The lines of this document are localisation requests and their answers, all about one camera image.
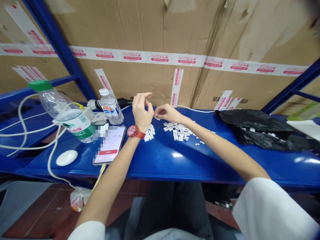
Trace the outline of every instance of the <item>plastic bag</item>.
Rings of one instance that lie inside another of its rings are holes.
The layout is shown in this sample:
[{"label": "plastic bag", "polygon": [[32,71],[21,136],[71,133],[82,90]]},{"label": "plastic bag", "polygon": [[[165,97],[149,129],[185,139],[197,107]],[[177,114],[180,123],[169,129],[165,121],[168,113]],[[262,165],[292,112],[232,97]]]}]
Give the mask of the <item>plastic bag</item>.
[{"label": "plastic bag", "polygon": [[85,196],[81,192],[74,190],[70,194],[70,204],[73,210],[75,210],[76,212],[81,212],[84,205],[86,205],[87,203],[87,200],[91,194],[91,190],[82,187],[78,187],[78,189],[80,189],[85,194]]},{"label": "plastic bag", "polygon": [[244,145],[256,144],[264,149],[294,152],[312,149],[303,134],[294,135],[294,130],[289,124],[280,122],[262,111],[236,109],[216,113],[229,124],[238,142]]}]

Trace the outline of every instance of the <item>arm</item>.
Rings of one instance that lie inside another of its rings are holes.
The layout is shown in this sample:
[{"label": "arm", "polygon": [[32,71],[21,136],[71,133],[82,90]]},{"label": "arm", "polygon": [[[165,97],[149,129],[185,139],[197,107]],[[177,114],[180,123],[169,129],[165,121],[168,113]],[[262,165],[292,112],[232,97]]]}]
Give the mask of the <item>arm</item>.
[{"label": "arm", "polygon": [[[146,97],[150,98],[151,95],[152,93],[139,93],[133,99],[132,111],[135,123],[141,132],[147,130],[153,117],[152,104],[145,99]],[[145,103],[148,106],[148,111],[144,108]],[[76,228],[88,221],[99,221],[105,224],[111,206],[126,179],[133,154],[140,140],[137,137],[129,138],[119,151],[119,154],[109,165],[100,182],[91,193],[78,219]]]},{"label": "arm", "polygon": [[201,127],[190,118],[183,116],[169,104],[157,107],[154,113],[157,118],[180,123],[189,128],[230,167],[236,170],[246,182],[255,177],[271,179],[267,172],[240,148],[217,134]]}]

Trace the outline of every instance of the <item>hand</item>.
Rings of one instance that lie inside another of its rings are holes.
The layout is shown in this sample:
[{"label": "hand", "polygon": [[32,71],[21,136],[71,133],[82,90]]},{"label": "hand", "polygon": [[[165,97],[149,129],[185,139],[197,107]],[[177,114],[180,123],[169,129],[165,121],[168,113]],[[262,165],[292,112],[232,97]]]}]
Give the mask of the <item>hand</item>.
[{"label": "hand", "polygon": [[[150,98],[152,93],[138,93],[133,98],[132,102],[132,112],[134,115],[134,120],[139,128],[140,132],[145,133],[153,117],[152,104],[148,102],[146,98]],[[144,104],[148,106],[148,111],[144,109]]]},{"label": "hand", "polygon": [[164,104],[158,106],[156,110],[154,110],[154,116],[159,119],[165,119],[169,122],[184,124],[185,121],[189,118],[179,113],[174,107],[171,105]]}]

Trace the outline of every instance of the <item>plastic water bottle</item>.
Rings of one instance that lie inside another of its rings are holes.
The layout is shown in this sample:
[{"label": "plastic water bottle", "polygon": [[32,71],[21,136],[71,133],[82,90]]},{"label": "plastic water bottle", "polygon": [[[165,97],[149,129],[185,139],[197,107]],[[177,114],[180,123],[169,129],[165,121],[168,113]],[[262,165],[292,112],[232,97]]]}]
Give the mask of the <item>plastic water bottle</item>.
[{"label": "plastic water bottle", "polygon": [[121,124],[124,117],[119,107],[118,100],[114,96],[111,96],[108,89],[106,88],[100,89],[99,93],[102,96],[99,101],[100,106],[107,115],[109,122],[112,125]]},{"label": "plastic water bottle", "polygon": [[92,142],[94,127],[77,104],[55,90],[46,80],[28,84],[39,93],[41,105],[52,118],[60,122],[81,142]]}]

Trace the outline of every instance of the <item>floor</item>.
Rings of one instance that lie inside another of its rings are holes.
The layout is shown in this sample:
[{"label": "floor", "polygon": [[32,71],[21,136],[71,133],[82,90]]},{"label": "floor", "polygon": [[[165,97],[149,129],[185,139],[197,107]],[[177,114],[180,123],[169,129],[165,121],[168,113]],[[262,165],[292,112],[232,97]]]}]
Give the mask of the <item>floor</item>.
[{"label": "floor", "polygon": [[[113,203],[106,226],[130,208],[135,197],[146,196],[150,185],[151,181],[126,180]],[[66,240],[80,215],[70,207],[72,191],[68,185],[52,184],[2,237]],[[209,202],[206,206],[208,213],[239,229],[231,211]]]}]

